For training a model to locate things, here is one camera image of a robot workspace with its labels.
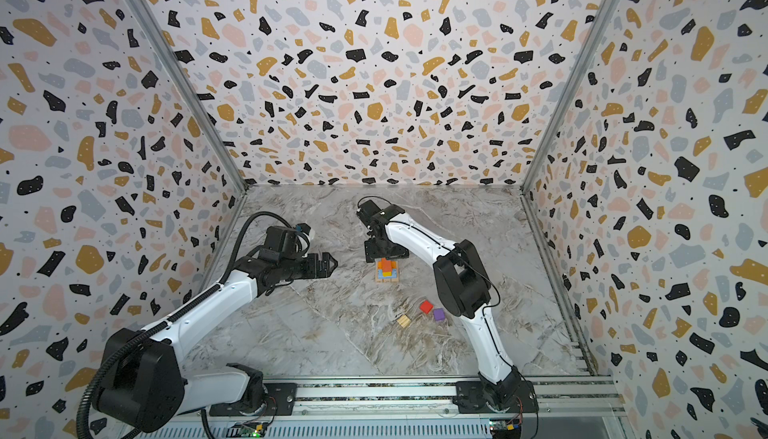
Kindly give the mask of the red-orange wood block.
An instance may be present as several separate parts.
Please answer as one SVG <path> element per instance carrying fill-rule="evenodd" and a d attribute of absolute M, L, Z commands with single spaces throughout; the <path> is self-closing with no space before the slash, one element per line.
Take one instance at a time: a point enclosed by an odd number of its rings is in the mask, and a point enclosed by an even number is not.
<path fill-rule="evenodd" d="M 391 261 L 391 260 L 388 260 L 388 259 L 382 259 L 381 260 L 380 268 L 381 268 L 382 274 L 384 276 L 391 276 L 394 267 L 395 267 L 395 262 L 394 261 Z"/>

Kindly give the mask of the blue wood block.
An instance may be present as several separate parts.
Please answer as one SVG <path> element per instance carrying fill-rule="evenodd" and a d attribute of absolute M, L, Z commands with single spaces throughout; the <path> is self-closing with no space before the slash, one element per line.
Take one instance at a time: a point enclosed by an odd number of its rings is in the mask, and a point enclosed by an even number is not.
<path fill-rule="evenodd" d="M 392 271 L 391 273 L 384 274 L 383 272 L 379 271 L 376 276 L 377 282 L 398 282 L 399 276 L 396 274 L 395 271 Z"/>

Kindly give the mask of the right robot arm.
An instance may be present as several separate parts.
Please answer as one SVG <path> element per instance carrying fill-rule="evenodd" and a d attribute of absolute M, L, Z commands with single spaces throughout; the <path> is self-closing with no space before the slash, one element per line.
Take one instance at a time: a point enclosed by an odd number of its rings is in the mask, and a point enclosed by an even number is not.
<path fill-rule="evenodd" d="M 440 303 L 459 319 L 476 355 L 483 404 L 499 412 L 515 406 L 523 377 L 496 327 L 493 309 L 500 294 L 475 245 L 444 238 L 396 204 L 378 206 L 373 196 L 358 201 L 356 214 L 367 229 L 367 262 L 414 255 L 432 268 Z"/>

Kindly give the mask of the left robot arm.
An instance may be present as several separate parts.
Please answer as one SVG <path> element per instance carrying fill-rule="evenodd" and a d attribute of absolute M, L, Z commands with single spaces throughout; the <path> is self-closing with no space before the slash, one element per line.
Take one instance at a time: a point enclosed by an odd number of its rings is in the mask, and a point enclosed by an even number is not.
<path fill-rule="evenodd" d="M 337 260 L 309 247 L 307 225 L 271 226 L 261 245 L 233 255 L 222 277 L 188 303 L 140 330 L 114 333 L 78 405 L 78 437 L 91 437 L 93 410 L 131 426 L 128 435 L 135 437 L 161 429 L 179 414 L 213 405 L 227 404 L 243 415 L 275 407 L 263 373 L 255 368 L 229 363 L 223 372 L 185 377 L 181 364 L 242 307 L 294 281 L 330 277 Z"/>

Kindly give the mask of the red wood cube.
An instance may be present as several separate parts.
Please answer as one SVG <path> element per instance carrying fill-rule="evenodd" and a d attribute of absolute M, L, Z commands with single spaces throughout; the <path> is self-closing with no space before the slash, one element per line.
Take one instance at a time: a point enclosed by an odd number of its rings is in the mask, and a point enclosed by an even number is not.
<path fill-rule="evenodd" d="M 424 301 L 423 301 L 423 302 L 420 304 L 420 306 L 419 306 L 419 309 L 420 309 L 420 310 L 421 310 L 421 311 L 422 311 L 424 314 L 429 314 L 429 313 L 430 313 L 430 312 L 433 310 L 433 308 L 434 308 L 433 304 L 432 304 L 430 301 L 428 301 L 428 300 L 424 300 Z"/>

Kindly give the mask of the small natural wood cube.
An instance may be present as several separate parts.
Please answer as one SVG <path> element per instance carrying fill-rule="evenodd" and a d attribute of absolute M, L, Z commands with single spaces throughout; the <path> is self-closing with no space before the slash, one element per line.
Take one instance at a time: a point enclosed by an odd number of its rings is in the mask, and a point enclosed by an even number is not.
<path fill-rule="evenodd" d="M 411 319 L 407 315 L 403 314 L 397 318 L 397 323 L 401 328 L 405 329 L 410 326 Z"/>

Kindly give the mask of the left electronics board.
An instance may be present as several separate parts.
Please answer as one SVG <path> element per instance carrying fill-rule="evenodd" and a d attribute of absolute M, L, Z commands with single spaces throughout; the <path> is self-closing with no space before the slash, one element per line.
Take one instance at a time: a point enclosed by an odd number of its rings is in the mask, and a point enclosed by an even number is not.
<path fill-rule="evenodd" d="M 229 438 L 265 438 L 269 423 L 259 421 L 247 421 L 234 424 L 228 430 Z"/>

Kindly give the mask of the electronics board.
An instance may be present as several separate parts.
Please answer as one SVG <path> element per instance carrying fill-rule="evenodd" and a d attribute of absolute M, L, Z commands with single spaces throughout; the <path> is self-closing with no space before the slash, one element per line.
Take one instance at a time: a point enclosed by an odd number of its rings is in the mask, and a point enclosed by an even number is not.
<path fill-rule="evenodd" d="M 492 439 L 520 439 L 522 421 L 519 418 L 492 420 L 489 429 Z"/>
<path fill-rule="evenodd" d="M 259 421 L 247 421 L 234 424 L 228 430 L 229 438 L 265 438 L 269 423 Z"/>

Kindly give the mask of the right electronics board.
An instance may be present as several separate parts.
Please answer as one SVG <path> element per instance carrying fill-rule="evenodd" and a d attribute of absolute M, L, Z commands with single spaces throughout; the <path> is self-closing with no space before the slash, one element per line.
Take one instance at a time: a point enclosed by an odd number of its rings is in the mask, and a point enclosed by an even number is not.
<path fill-rule="evenodd" d="M 519 418 L 492 420 L 489 429 L 492 439 L 520 439 L 522 421 Z"/>

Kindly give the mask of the left corner aluminium profile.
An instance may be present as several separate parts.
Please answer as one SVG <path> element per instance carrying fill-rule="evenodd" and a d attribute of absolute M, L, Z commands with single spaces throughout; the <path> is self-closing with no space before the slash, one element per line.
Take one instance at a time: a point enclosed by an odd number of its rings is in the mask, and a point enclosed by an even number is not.
<path fill-rule="evenodd" d="M 214 124 L 211 122 L 202 101 L 195 93 L 194 88 L 176 59 L 172 47 L 165 40 L 161 27 L 147 5 L 146 0 L 126 0 L 126 3 L 145 32 L 148 42 L 154 48 L 158 59 L 170 76 L 173 84 L 176 86 L 181 98 L 184 100 L 185 104 L 191 108 L 193 116 L 205 133 L 208 143 L 222 164 L 223 170 L 230 177 L 237 194 L 239 196 L 246 194 L 247 184 L 241 178 L 232 157 L 227 152 Z"/>

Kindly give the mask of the corner aluminium profile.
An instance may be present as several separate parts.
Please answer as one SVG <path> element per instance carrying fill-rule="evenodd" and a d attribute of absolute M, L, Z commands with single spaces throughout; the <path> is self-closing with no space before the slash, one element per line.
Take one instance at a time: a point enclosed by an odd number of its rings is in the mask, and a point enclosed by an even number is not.
<path fill-rule="evenodd" d="M 145 32 L 148 42 L 154 48 L 158 59 L 170 76 L 173 84 L 176 86 L 181 98 L 184 100 L 185 104 L 191 108 L 193 116 L 205 133 L 208 143 L 222 164 L 223 170 L 230 177 L 237 194 L 239 196 L 246 194 L 247 184 L 241 178 L 232 157 L 227 152 L 214 124 L 211 122 L 202 101 L 195 93 L 194 88 L 176 59 L 172 47 L 165 40 L 161 27 L 147 5 L 146 0 L 126 0 L 126 3 Z"/>
<path fill-rule="evenodd" d="M 619 0 L 601 1 L 592 27 L 586 36 L 584 45 L 576 59 L 574 67 L 565 82 L 563 93 L 554 110 L 552 120 L 549 122 L 549 125 L 541 136 L 539 147 L 524 178 L 521 186 L 521 193 L 523 196 L 526 196 L 534 188 L 537 174 L 544 168 L 547 151 L 555 142 L 555 136 L 565 120 L 581 81 L 586 75 L 594 54 L 604 37 L 608 23 L 610 23 L 613 11 L 616 5 L 618 5 L 618 2 Z"/>

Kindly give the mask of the right corner aluminium profile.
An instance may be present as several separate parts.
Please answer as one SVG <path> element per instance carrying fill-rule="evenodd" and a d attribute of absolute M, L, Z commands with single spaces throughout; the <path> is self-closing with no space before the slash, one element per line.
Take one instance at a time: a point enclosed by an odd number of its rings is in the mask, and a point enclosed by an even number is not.
<path fill-rule="evenodd" d="M 565 120 L 581 81 L 586 75 L 594 54 L 604 37 L 608 23 L 610 23 L 613 11 L 616 5 L 618 5 L 618 2 L 619 0 L 601 1 L 592 27 L 586 36 L 584 45 L 576 59 L 574 67 L 565 82 L 563 93 L 554 110 L 552 120 L 549 122 L 549 125 L 541 136 L 539 147 L 524 178 L 521 186 L 521 193 L 523 196 L 526 196 L 534 188 L 537 174 L 544 168 L 547 151 L 555 142 L 555 136 Z"/>

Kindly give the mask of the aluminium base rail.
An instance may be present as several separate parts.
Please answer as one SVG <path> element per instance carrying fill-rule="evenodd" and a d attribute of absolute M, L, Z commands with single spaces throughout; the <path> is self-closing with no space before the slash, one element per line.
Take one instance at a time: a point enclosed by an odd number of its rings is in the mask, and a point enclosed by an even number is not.
<path fill-rule="evenodd" d="M 461 376 L 280 377 L 265 382 L 276 406 L 251 415 L 226 404 L 173 418 L 155 438 L 229 438 L 236 423 L 268 422 L 265 438 L 491 438 L 489 422 L 519 418 L 521 438 L 631 438 L 613 381 L 531 376 L 504 412 Z"/>

